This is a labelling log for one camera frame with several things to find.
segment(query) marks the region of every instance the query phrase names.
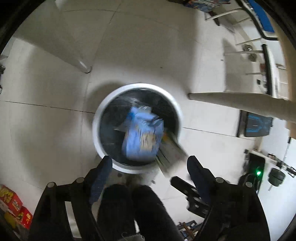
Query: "white tile floor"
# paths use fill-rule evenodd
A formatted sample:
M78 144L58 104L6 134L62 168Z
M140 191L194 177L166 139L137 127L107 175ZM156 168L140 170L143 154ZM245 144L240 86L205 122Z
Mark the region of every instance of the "white tile floor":
M235 48L234 34L205 22L202 12L166 0L56 2L93 70L81 73L38 47L14 42L1 79L0 183L34 212L48 182L84 176L97 165L94 112L111 91L135 82L170 92L184 114L180 142L188 154L215 176L238 180L243 151L254 144L234 137L239 110L186 97L231 90L236 82L236 91L251 92L244 84L250 79L241 77L244 58L223 56L229 46ZM185 167L177 175L188 181ZM201 220L161 173L155 182L152 188L176 223Z

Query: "red box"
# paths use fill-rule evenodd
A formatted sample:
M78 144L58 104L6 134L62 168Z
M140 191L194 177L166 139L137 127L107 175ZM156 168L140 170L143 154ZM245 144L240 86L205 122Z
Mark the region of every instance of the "red box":
M8 187L0 185L0 208L5 212L9 210L17 216L21 207L22 201L16 193L11 191Z
M20 209L20 213L17 216L18 223L20 223L26 229L29 229L32 222L32 218L33 215L29 212L29 210L22 206Z

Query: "floor tile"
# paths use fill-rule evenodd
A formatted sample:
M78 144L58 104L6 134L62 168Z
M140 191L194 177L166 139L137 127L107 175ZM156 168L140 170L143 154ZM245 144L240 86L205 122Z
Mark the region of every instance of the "floor tile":
M188 201L183 196L164 199L162 202L176 225L179 224L179 222L189 222L195 220L197 223L201 223L204 220L200 216L197 216L186 209Z
M85 10L64 12L71 34L90 65L93 64L98 45L113 16L111 11Z
M239 109L201 101L193 101L189 128L236 136Z
M143 82L172 94L187 116L193 106L187 93L195 84L200 49L197 42L163 24L116 13L96 55L84 110L95 112L114 89Z
M65 202L65 205L66 205L66 211L67 211L68 221L69 221L72 235L75 238L81 238L81 235L75 220L72 204L71 202Z
M72 183L81 176L81 112L10 103L13 152L20 178L44 188Z
M231 4L223 4L221 7L219 7L219 9L224 10L223 12L230 11L236 8L240 8L236 1L231 1ZM230 15L231 18L235 20L234 22L238 22L250 17L246 11L238 11L231 13Z
M90 75L31 44L17 44L23 45L21 55L3 76L4 100L82 110Z
M201 51L198 75L195 79L195 92L224 92L225 91L224 58L206 48Z
M124 0L117 11L163 23L196 41L199 41L204 30L203 12L166 0Z
M193 181L191 181L190 175L187 170L187 163L180 165L179 170L177 170L172 174L172 177L173 176L177 176L182 180L184 180L185 182L189 183L190 185L194 186L194 183ZM170 199L170 198L175 198L180 196L182 196L183 198L186 198L186 196L183 193L181 193L179 190L177 190L173 186L169 185L166 193L164 194L163 199Z
M0 101L0 184L12 175L19 176L15 155L12 151L12 141L9 124L9 103Z
M205 13L197 9L184 7L182 4L166 0L137 1L125 0L118 8L126 12L163 23L190 37L219 57L223 52L223 40L234 43L234 34L214 21L205 21Z
M74 10L109 10L115 11L122 0L56 0L56 5L62 11Z
M235 33L234 33L234 39L235 39L236 44L249 40L247 38L247 34L242 33L242 31L243 31L242 27L240 25L239 26L237 25L235 28Z
M150 185L152 190L157 194L160 199L166 198L167 190L170 186L170 179L165 177L160 169L156 177L153 179L154 183Z
M253 140L191 129L185 129L184 135L181 145L189 156L196 156L215 177L237 184L242 174L244 150L253 148Z
M92 138L91 125L94 118L93 113L82 113L82 127L81 127L81 167L82 176L86 176L90 169L97 167L100 158L96 158L97 151L94 147Z

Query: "white pole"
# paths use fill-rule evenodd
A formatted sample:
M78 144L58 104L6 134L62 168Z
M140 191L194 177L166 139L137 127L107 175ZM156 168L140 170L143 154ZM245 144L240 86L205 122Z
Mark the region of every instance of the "white pole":
M250 54L250 53L263 53L263 50L248 50L248 51L229 52L229 53L224 53L224 55L231 55L231 54Z
M211 19L215 19L215 18L218 18L218 17L222 17L222 16L230 14L230 13L239 12L239 11L244 11L244 10L242 8L236 8L236 9L230 10L228 12L224 12L224 13L221 13L221 14L217 14L217 15L215 15L213 17L206 18L206 21L209 21Z
M14 36L44 49L84 73L91 71L54 0L47 0L37 7Z
M232 92L189 93L188 98L296 123L296 103L273 98L270 95Z

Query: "cardboard box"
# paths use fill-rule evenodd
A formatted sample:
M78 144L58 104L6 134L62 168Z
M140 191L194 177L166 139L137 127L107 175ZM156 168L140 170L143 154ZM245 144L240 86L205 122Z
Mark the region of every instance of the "cardboard box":
M13 214L11 214L10 212L7 211L4 214L4 218L5 218L6 222L9 223L13 229L16 229L16 227L17 227L16 217Z
M22 207L22 201L15 192L4 185L0 185L0 208L17 216Z
M33 215L24 206L21 207L20 213L17 216L17 222L20 223L26 229L30 228Z

